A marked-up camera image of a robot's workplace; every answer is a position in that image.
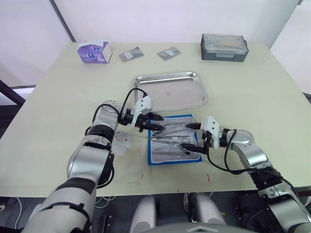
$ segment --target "floor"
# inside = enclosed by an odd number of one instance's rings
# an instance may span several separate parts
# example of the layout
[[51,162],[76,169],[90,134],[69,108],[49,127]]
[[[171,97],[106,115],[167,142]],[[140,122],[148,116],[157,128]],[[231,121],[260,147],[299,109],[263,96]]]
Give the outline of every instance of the floor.
[[[311,103],[311,95],[305,94],[305,96]],[[15,105],[0,106],[0,138],[18,110],[19,108]],[[182,193],[155,195],[159,203],[157,225],[188,222],[190,220],[183,209],[183,195]],[[134,211],[142,197],[143,196],[116,197],[114,200],[111,200],[105,208],[95,208],[93,222],[96,223],[99,216],[111,216],[112,218],[108,221],[110,226],[107,228],[106,233],[128,232]],[[227,224],[232,226],[241,226],[241,221],[243,222],[245,216],[249,218],[249,216],[254,214],[258,209],[262,208],[261,200],[254,192],[214,192],[211,199],[216,203],[219,210],[225,214],[224,218]],[[35,206],[42,203],[43,200],[44,198],[20,198],[22,214],[18,222],[18,228],[23,228],[25,226]],[[3,211],[0,211],[0,227],[13,228],[19,214],[19,203],[16,198],[10,198],[8,200],[8,198],[0,197],[0,204],[2,202],[5,202],[6,206]],[[106,201],[104,200],[98,203],[100,206],[105,204]],[[238,210],[240,209],[243,209],[243,213],[247,213],[243,215],[242,218],[239,218],[240,216],[238,215],[238,213],[240,213]]]
[[[159,203],[157,225],[177,222],[189,222],[189,216],[184,211],[183,193],[154,195]],[[112,216],[107,233],[126,233],[130,229],[135,209],[144,196],[119,196],[111,200],[103,208],[95,208],[93,223],[101,215]],[[236,226],[236,194],[234,192],[214,192],[211,199],[217,204],[219,210],[225,214],[224,218],[228,225]],[[18,228],[23,228],[27,223],[36,205],[42,203],[44,198],[20,198],[22,214],[18,221]],[[104,206],[106,201],[98,203]],[[19,214],[19,203],[16,198],[11,198],[6,208],[0,212],[0,226],[13,228]]]

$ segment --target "gray storage box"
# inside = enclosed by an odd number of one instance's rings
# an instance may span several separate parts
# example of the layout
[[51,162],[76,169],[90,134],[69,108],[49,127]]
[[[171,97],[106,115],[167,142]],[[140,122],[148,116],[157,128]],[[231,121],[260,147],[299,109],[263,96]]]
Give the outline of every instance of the gray storage box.
[[243,62],[248,54],[241,35],[202,34],[202,60]]

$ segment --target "sealed package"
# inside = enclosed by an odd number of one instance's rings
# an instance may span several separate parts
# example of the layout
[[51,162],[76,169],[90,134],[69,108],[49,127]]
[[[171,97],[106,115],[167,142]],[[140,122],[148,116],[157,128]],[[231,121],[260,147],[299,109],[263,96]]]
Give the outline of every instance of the sealed package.
[[128,60],[131,60],[133,58],[141,57],[144,54],[140,51],[139,47],[133,48],[129,51],[126,51],[124,53],[119,54],[119,57],[122,61],[126,62]]
[[159,55],[164,61],[169,60],[179,54],[181,54],[181,52],[175,47],[170,47],[167,50],[163,50],[157,53],[157,55]]

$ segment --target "tissue box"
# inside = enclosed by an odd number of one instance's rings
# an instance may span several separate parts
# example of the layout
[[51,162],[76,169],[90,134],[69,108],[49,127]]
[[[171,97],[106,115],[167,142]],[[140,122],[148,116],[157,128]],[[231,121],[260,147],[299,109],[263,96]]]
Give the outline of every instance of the tissue box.
[[79,44],[78,54],[85,63],[108,63],[112,52],[108,42],[97,39]]

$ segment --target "beige tabletop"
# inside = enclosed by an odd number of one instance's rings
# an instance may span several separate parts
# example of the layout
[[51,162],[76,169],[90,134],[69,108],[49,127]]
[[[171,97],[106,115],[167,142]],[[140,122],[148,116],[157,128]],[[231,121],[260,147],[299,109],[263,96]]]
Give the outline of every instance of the beige tabletop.
[[[122,102],[137,76],[183,71],[201,77],[209,101],[161,112],[163,116],[191,113],[201,122],[211,115],[221,128],[248,130],[287,180],[294,186],[311,185],[311,105],[264,45],[249,43],[243,63],[202,61],[198,43],[110,46],[109,64],[85,64],[77,44],[69,44],[36,86],[0,140],[0,196],[46,197],[66,180],[67,161],[99,104]],[[144,56],[122,62],[118,54],[136,46]],[[157,56],[171,46],[182,54],[168,61]],[[120,129],[147,135],[136,128]],[[210,150],[220,165],[223,153]],[[242,168],[236,153],[228,157],[232,168]],[[247,173],[218,170],[206,156],[200,163],[147,166],[147,140],[140,137],[133,137],[125,156],[116,154],[114,167],[113,182],[98,196],[255,189]]]

